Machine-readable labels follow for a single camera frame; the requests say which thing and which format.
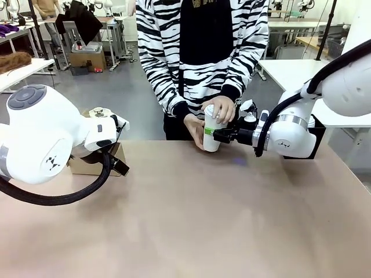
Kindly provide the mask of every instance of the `black and white striped hoodie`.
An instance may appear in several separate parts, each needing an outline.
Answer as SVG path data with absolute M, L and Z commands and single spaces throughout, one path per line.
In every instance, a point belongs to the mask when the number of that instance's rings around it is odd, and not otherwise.
M 226 8 L 220 6 L 226 2 Z M 239 103 L 268 43 L 268 4 L 267 0 L 137 0 L 140 61 L 164 113 L 183 119 L 192 112 L 203 118 L 202 103 L 218 95 Z M 230 47 L 225 16 L 231 25 Z M 208 21 L 217 24 L 217 30 L 210 30 L 214 36 L 208 32 Z M 220 42 L 215 37 L 218 30 Z M 216 55 L 219 48 L 228 53 Z

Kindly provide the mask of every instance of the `person's left hand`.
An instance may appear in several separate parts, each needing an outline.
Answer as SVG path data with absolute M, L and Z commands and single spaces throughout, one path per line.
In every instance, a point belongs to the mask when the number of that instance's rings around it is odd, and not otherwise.
M 225 124 L 233 121 L 234 116 L 236 115 L 236 106 L 229 97 L 217 96 L 209 101 L 206 101 L 202 104 L 201 110 L 204 111 L 205 108 L 210 104 L 214 104 L 213 119 L 216 119 L 216 116 L 220 111 L 217 123 L 222 122 Z

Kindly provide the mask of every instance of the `zebra striped sweater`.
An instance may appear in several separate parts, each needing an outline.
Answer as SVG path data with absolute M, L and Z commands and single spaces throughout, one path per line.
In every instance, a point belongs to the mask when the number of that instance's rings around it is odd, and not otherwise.
M 215 96 L 229 96 L 236 104 L 240 102 L 268 43 L 269 2 L 230 0 L 232 53 L 216 63 L 191 65 L 180 61 L 183 1 L 137 0 L 139 55 L 164 113 L 182 119 L 192 112 L 202 119 L 202 103 Z

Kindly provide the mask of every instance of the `sleeve cuff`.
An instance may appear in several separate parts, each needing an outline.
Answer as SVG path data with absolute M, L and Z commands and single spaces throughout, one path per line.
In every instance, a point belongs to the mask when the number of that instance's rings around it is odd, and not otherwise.
M 236 99 L 238 99 L 241 96 L 239 90 L 235 86 L 232 86 L 230 84 L 223 85 L 223 87 L 221 88 L 220 95 L 229 97 L 233 102 L 235 102 Z
M 184 120 L 184 118 L 190 114 L 191 111 L 188 108 L 186 101 L 177 103 L 173 108 L 173 114 L 177 119 Z

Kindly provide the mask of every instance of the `person's right hand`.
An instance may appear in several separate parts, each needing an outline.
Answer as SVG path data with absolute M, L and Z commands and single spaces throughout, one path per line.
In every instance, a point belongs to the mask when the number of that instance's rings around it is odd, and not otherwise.
M 196 146 L 204 151 L 203 148 L 203 126 L 205 125 L 204 120 L 199 120 L 193 114 L 188 114 L 183 120 L 188 131 L 191 133 L 193 140 L 195 140 Z
M 43 11 L 40 11 L 40 16 L 41 16 L 43 19 L 46 18 L 46 17 L 48 17 L 48 16 L 46 15 L 46 13 L 43 12 Z

